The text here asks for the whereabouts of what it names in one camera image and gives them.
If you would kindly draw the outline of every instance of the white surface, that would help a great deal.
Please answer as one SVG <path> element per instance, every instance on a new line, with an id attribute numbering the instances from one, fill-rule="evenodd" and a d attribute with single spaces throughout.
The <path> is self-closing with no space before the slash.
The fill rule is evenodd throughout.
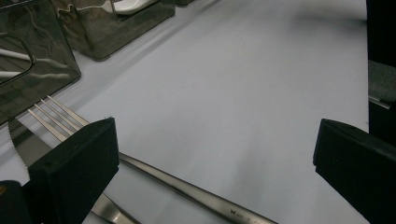
<path id="1" fill-rule="evenodd" d="M 312 163 L 321 119 L 368 129 L 365 15 L 358 0 L 197 0 L 105 62 L 77 53 L 83 77 L 56 98 L 114 117 L 125 154 L 278 223 L 367 223 Z M 0 134 L 0 179 L 26 181 Z M 124 165 L 106 193 L 145 224 L 228 223 Z"/>

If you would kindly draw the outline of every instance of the fork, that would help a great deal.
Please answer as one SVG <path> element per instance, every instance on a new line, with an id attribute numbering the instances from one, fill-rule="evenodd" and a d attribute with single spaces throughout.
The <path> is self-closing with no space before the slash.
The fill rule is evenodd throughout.
<path id="1" fill-rule="evenodd" d="M 53 102 L 58 103 L 61 105 L 59 102 L 55 101 L 53 98 L 49 96 Z M 67 132 L 69 135 L 72 135 L 74 132 L 77 132 L 80 130 L 80 127 L 77 126 L 74 122 L 72 122 L 70 119 L 67 119 L 63 114 L 58 112 L 55 108 L 53 108 L 51 105 L 47 104 L 45 101 L 43 101 L 43 104 L 45 104 L 48 108 L 50 108 L 55 114 L 57 114 L 60 118 L 62 118 L 64 121 L 66 121 L 73 129 L 74 131 L 71 131 L 69 128 L 64 126 L 60 121 L 52 117 L 48 112 L 46 112 L 44 109 L 39 107 L 38 105 L 35 105 L 35 107 L 40 110 L 44 115 L 46 115 L 48 118 L 50 118 L 52 121 L 55 122 L 56 125 L 61 127 L 65 132 Z M 60 108 L 65 110 L 67 113 L 73 114 L 73 118 L 77 119 L 77 121 L 85 126 L 89 124 L 89 122 L 76 113 L 74 113 L 72 110 L 68 109 L 64 105 L 61 105 Z M 37 119 L 49 132 L 51 132 L 54 136 L 56 136 L 61 142 L 67 139 L 65 135 L 62 133 L 58 132 L 55 128 L 50 126 L 49 123 L 47 123 L 45 120 L 40 118 L 35 112 L 33 112 L 31 109 L 28 109 L 29 113 Z M 92 210 L 97 216 L 100 218 L 109 221 L 110 223 L 114 224 L 140 224 L 137 219 L 126 213 L 124 210 L 120 208 L 116 203 L 114 203 L 112 200 L 110 200 L 104 193 L 101 194 L 94 204 Z"/>
<path id="2" fill-rule="evenodd" d="M 80 127 L 88 125 L 89 122 L 76 114 L 74 111 L 66 107 L 65 105 L 61 104 L 57 100 L 53 99 L 52 97 L 48 96 L 49 100 L 52 101 L 55 105 L 60 107 L 62 111 L 73 118 L 74 121 L 66 118 L 62 113 L 60 113 L 57 109 L 55 109 L 53 106 L 45 102 L 44 100 L 41 100 L 41 102 L 46 105 L 50 110 L 52 110 L 59 118 L 61 118 L 64 122 L 66 122 L 68 125 L 70 125 L 74 131 L 71 131 L 69 128 L 65 127 L 60 121 L 58 121 L 56 118 L 51 116 L 49 113 L 47 113 L 43 108 L 41 108 L 38 105 L 35 105 L 35 107 L 40 110 L 45 116 L 47 116 L 49 119 L 51 119 L 53 122 L 56 123 L 63 131 L 65 131 L 68 135 L 73 134 L 74 132 L 77 132 Z M 44 119 L 39 117 L 35 112 L 32 110 L 28 110 L 29 113 L 31 113 L 50 133 L 52 133 L 55 137 L 57 137 L 60 141 L 64 141 L 67 137 L 63 134 L 60 133 L 58 130 L 56 130 L 54 127 L 52 127 L 49 123 L 47 123 Z M 130 156 L 127 156 L 121 152 L 119 152 L 119 158 L 120 161 L 126 163 L 129 166 L 132 166 L 133 168 L 145 173 L 146 175 L 150 175 L 157 180 L 161 181 L 163 184 L 165 184 L 167 187 L 177 191 L 180 193 L 182 196 L 185 196 L 194 202 L 200 204 L 201 206 L 205 207 L 209 211 L 231 221 L 232 223 L 238 223 L 238 224 L 276 224 L 273 220 L 263 217 L 255 212 L 252 212 L 245 207 L 238 205 L 236 203 L 232 203 L 226 199 L 221 198 L 218 195 L 215 195 L 211 192 L 208 192 L 204 189 L 200 189 L 182 179 L 179 179 L 175 176 L 169 175 L 168 173 L 165 173 L 153 166 L 150 166 L 142 161 L 139 161 L 135 158 L 132 158 Z M 98 211 L 100 209 L 93 208 L 92 211 L 96 212 L 96 214 L 100 214 Z M 111 213 L 110 217 L 116 217 L 117 215 L 120 214 L 120 210 L 116 210 Z"/>

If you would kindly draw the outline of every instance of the stainless steel fork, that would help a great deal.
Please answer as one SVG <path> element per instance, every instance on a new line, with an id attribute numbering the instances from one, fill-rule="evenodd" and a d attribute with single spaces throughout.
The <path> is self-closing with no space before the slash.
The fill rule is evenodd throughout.
<path id="1" fill-rule="evenodd" d="M 55 122 L 61 129 L 63 129 L 67 134 L 71 135 L 74 132 L 76 132 L 80 126 L 85 126 L 89 124 L 89 122 L 85 119 L 83 119 L 81 116 L 73 112 L 71 109 L 67 108 L 65 105 L 61 104 L 60 102 L 56 101 L 52 97 L 48 96 L 49 100 L 55 103 L 58 107 L 60 107 L 68 116 L 73 118 L 78 125 L 73 122 L 72 120 L 66 118 L 62 113 L 60 113 L 57 109 L 55 109 L 53 106 L 50 104 L 46 103 L 45 101 L 42 100 L 43 104 L 46 105 L 50 110 L 52 110 L 59 118 L 61 118 L 63 121 L 68 123 L 75 131 L 71 131 L 69 128 L 65 127 L 60 121 L 58 121 L 56 118 L 51 116 L 49 113 L 47 113 L 43 108 L 39 107 L 38 105 L 35 105 L 37 109 L 39 109 L 43 114 L 45 114 L 48 118 L 50 118 L 53 122 Z M 58 130 L 56 130 L 54 127 L 49 125 L 46 121 L 44 121 L 42 118 L 40 118 L 36 113 L 34 113 L 32 110 L 29 109 L 29 112 L 43 125 L 45 126 L 53 135 L 55 135 L 59 140 L 64 141 L 67 137 L 63 134 L 60 133 Z M 273 220 L 263 217 L 255 212 L 252 212 L 248 209 L 246 209 L 243 206 L 240 206 L 236 203 L 232 203 L 226 199 L 223 199 L 211 192 L 208 192 L 204 189 L 200 189 L 188 182 L 185 182 L 175 176 L 169 175 L 155 167 L 152 167 L 142 161 L 139 161 L 135 158 L 132 158 L 130 156 L 127 156 L 121 152 L 119 152 L 119 157 L 120 160 L 127 165 L 130 165 L 134 167 L 135 169 L 138 169 L 142 172 L 144 172 L 147 175 L 150 175 L 157 180 L 160 180 L 162 183 L 164 183 L 167 187 L 174 189 L 175 191 L 179 192 L 181 195 L 193 200 L 194 202 L 202 205 L 203 207 L 207 208 L 209 211 L 224 217 L 227 220 L 230 220 L 232 223 L 239 223 L 239 224 L 276 224 Z M 112 211 L 114 209 L 114 206 L 110 206 L 111 208 L 93 208 L 93 212 L 96 212 L 96 214 L 103 214 L 107 213 L 110 210 Z M 119 210 L 116 210 L 115 212 L 110 212 L 109 217 L 116 217 L 120 214 Z"/>
<path id="2" fill-rule="evenodd" d="M 51 116 L 46 110 L 43 108 L 39 107 L 38 105 L 35 105 L 35 107 L 40 110 L 44 115 L 46 115 L 49 119 L 51 119 L 56 125 L 61 127 L 67 134 L 72 135 L 74 132 L 77 132 L 80 127 L 77 126 L 76 123 L 71 121 L 70 119 L 67 119 L 63 114 L 61 114 L 59 111 L 57 111 L 53 106 L 47 104 L 45 101 L 43 101 L 43 104 L 46 105 L 48 108 L 50 108 L 56 115 L 58 115 L 62 120 L 67 122 L 70 127 L 72 127 L 73 131 L 67 128 L 65 125 L 63 125 L 60 121 L 58 121 L 56 118 Z M 65 107 L 64 105 L 60 104 L 59 102 L 53 100 L 53 102 L 58 103 L 59 107 L 62 108 L 64 111 L 66 111 L 69 114 L 72 114 L 73 118 L 78 121 L 81 125 L 85 126 L 89 124 L 88 121 Z M 28 109 L 29 113 L 35 117 L 48 131 L 50 131 L 54 136 L 56 136 L 61 142 L 66 140 L 67 137 L 63 135 L 62 133 L 58 132 L 54 127 L 52 127 L 49 123 L 47 123 L 44 119 L 39 117 L 35 112 L 33 112 L 31 109 Z M 111 201 L 104 193 L 100 195 L 98 200 L 96 201 L 95 205 L 93 206 L 92 212 L 94 212 L 97 216 L 100 218 L 109 221 L 111 223 L 115 224 L 140 224 L 139 221 L 137 221 L 134 217 L 123 211 L 116 203 Z"/>

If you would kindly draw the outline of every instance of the white table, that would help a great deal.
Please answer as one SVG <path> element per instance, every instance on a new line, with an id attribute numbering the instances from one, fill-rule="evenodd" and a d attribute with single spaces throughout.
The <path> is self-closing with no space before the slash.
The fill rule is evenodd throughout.
<path id="1" fill-rule="evenodd" d="M 76 53 L 82 78 L 56 98 L 89 121 L 114 117 L 123 153 L 279 223 L 367 223 L 312 163 L 321 119 L 368 130 L 365 9 L 196 0 L 107 61 Z M 23 184 L 8 138 L 0 179 Z M 228 223 L 125 165 L 106 194 L 145 224 Z"/>

